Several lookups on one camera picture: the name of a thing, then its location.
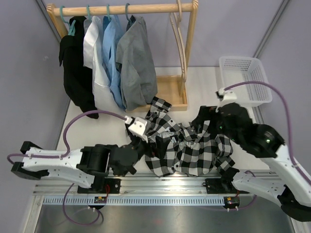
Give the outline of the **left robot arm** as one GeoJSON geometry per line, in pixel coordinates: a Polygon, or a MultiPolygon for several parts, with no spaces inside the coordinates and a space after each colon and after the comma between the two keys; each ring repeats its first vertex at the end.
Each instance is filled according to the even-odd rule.
{"type": "Polygon", "coordinates": [[[25,141],[19,154],[20,162],[12,162],[11,172],[27,180],[58,179],[78,186],[79,194],[118,194],[120,180],[109,178],[109,171],[116,177],[128,173],[134,175],[135,164],[142,156],[162,157],[164,150],[154,144],[132,136],[128,145],[86,146],[71,150],[63,156],[62,151],[44,150],[25,141]]]}

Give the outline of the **grey shirt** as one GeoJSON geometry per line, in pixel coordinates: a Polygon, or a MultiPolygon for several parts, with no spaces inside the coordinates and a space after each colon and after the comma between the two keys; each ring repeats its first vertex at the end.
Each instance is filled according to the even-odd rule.
{"type": "Polygon", "coordinates": [[[143,17],[131,22],[117,44],[116,64],[121,74],[121,98],[125,108],[133,111],[150,104],[158,93],[155,65],[143,17]]]}

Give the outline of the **wooden hanger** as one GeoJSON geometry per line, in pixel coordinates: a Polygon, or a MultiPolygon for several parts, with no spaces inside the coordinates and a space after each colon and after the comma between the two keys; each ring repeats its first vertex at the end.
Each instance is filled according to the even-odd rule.
{"type": "Polygon", "coordinates": [[[180,23],[182,21],[182,8],[180,0],[176,0],[178,13],[170,13],[170,22],[177,43],[180,65],[181,65],[181,79],[185,83],[187,80],[187,62],[185,54],[185,46],[180,30],[180,23]]]}

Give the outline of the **blue-grey hanger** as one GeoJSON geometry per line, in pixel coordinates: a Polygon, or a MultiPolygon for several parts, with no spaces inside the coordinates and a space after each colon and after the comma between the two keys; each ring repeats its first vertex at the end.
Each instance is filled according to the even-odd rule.
{"type": "Polygon", "coordinates": [[[125,5],[125,16],[126,16],[126,19],[128,20],[128,22],[130,23],[130,24],[132,24],[132,20],[131,20],[131,18],[129,17],[129,14],[128,14],[128,6],[130,5],[130,3],[126,3],[126,5],[125,5]]]}

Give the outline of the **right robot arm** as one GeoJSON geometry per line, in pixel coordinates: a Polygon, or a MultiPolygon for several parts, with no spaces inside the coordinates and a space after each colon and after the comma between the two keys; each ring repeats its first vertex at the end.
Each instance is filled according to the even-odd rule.
{"type": "Polygon", "coordinates": [[[237,103],[223,107],[201,106],[192,124],[197,132],[203,130],[212,135],[225,135],[242,150],[267,164],[282,183],[265,181],[230,167],[221,176],[221,188],[225,192],[234,189],[255,194],[278,205],[289,217],[300,221],[311,220],[311,186],[294,166],[285,140],[271,126],[253,123],[248,111],[237,103]]]}

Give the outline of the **black white checkered shirt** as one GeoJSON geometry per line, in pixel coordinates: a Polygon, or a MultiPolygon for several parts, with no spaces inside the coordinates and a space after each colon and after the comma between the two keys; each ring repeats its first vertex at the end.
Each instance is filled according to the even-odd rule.
{"type": "Polygon", "coordinates": [[[209,121],[204,122],[202,131],[197,131],[192,123],[188,126],[176,123],[169,116],[171,107],[165,100],[154,97],[145,117],[150,122],[146,135],[154,154],[156,136],[170,138],[163,160],[156,155],[145,156],[146,165],[156,176],[165,177],[175,172],[203,176],[213,169],[222,174],[234,166],[233,147],[226,136],[208,133],[209,121]]]}

